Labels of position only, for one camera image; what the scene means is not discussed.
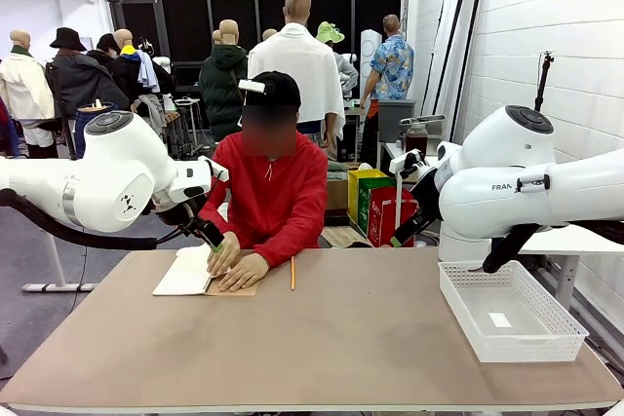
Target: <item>black jacket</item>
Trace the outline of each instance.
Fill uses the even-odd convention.
[[[100,51],[99,49],[93,49],[92,51],[87,52],[87,56],[93,57],[97,60],[97,63],[102,65],[108,70],[110,76],[113,77],[113,81],[115,85],[119,87],[121,91],[124,90],[125,81],[123,79],[124,67],[113,57],[109,56],[104,51]]]
[[[138,56],[131,58],[119,56],[113,60],[117,69],[116,73],[118,73],[119,77],[119,88],[121,88],[124,94],[126,94],[130,103],[135,102],[140,95],[153,94],[151,90],[144,88],[143,85],[137,80],[138,72],[140,70],[140,58],[138,58]],[[158,80],[160,93],[164,95],[173,93],[174,80],[172,79],[172,76],[167,73],[167,70],[153,60],[152,65],[154,66],[154,73],[156,74],[156,79]]]
[[[92,104],[96,98],[117,104],[119,109],[128,109],[128,98],[115,85],[108,70],[94,58],[82,54],[55,56],[52,64],[58,68],[58,75],[53,79],[46,67],[46,79],[67,118],[74,119],[76,109]]]
[[[236,82],[230,70],[236,75]],[[206,104],[206,115],[214,139],[221,141],[239,132],[243,101],[238,93],[238,82],[247,78],[247,51],[238,46],[219,44],[204,60],[199,74],[199,87]]]

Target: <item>hoodie drawstring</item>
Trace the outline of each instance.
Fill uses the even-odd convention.
[[[269,163],[269,169],[266,170],[266,174],[264,175],[265,179],[267,175],[269,176],[269,180],[271,180],[271,176],[273,175],[273,163]]]

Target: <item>red hoodie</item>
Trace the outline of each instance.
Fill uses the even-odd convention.
[[[328,158],[307,137],[296,135],[296,151],[271,162],[243,155],[241,133],[226,137],[213,160],[229,169],[216,182],[200,215],[222,232],[232,231],[241,248],[252,248],[276,267],[304,248],[318,247],[328,201]],[[230,189],[226,222],[218,207]]]

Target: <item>open notebook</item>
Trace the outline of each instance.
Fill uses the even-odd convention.
[[[213,279],[208,273],[208,259],[211,255],[213,255],[213,252],[207,244],[181,248],[175,254],[174,263],[152,294],[154,296],[191,296],[196,294],[208,294],[210,296],[255,295],[257,284],[234,292],[219,291],[218,282],[220,278]]]

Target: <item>white sweater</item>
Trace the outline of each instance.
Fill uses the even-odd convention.
[[[326,114],[336,114],[333,133],[342,139],[344,101],[332,48],[317,41],[305,26],[288,23],[250,52],[250,80],[273,70],[288,73],[299,86],[299,122],[322,121]]]
[[[17,120],[55,118],[44,70],[31,56],[11,53],[0,63],[0,97]]]

